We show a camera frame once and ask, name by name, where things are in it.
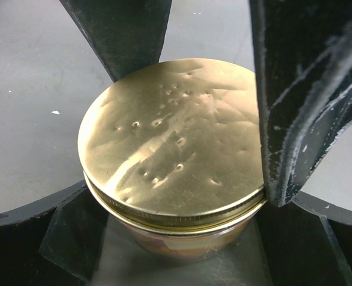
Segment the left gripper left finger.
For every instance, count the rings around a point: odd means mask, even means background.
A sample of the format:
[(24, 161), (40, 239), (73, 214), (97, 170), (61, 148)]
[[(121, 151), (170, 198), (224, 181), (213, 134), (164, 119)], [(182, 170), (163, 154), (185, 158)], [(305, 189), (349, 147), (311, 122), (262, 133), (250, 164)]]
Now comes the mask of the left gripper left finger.
[(0, 285), (86, 285), (107, 219), (85, 181), (0, 213)]

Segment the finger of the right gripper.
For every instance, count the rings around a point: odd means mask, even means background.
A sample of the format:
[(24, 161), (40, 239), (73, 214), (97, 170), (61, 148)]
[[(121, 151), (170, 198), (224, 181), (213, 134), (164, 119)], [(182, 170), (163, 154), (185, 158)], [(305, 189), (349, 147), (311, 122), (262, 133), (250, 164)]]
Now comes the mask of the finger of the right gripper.
[(267, 198), (288, 204), (352, 124), (352, 1), (251, 1)]
[(60, 2), (113, 82), (159, 62), (169, 22), (171, 1)]

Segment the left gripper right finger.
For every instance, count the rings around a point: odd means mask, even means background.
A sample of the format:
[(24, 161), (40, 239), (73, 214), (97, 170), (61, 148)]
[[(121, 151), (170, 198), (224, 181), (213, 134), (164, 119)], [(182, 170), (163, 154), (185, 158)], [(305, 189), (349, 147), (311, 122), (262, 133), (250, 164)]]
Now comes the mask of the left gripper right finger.
[(352, 211), (298, 196), (256, 221), (273, 285), (352, 285)]

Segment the clear round container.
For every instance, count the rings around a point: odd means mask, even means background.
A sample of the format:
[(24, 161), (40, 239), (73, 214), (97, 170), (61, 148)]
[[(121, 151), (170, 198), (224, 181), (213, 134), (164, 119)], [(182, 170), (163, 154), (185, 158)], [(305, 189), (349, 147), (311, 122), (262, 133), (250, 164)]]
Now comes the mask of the clear round container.
[(124, 225), (144, 249), (161, 257), (178, 261), (203, 260), (212, 257), (231, 244), (245, 229), (253, 215), (223, 229), (201, 234), (165, 234), (140, 228), (119, 213), (111, 215)]

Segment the white round lid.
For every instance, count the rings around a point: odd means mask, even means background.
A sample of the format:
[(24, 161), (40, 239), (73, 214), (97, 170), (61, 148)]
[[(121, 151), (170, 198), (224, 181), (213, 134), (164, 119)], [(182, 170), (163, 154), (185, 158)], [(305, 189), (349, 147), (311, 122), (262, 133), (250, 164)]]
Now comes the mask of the white round lid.
[(202, 232), (265, 201), (255, 74), (209, 58), (148, 66), (107, 88), (80, 124), (89, 189), (126, 224)]

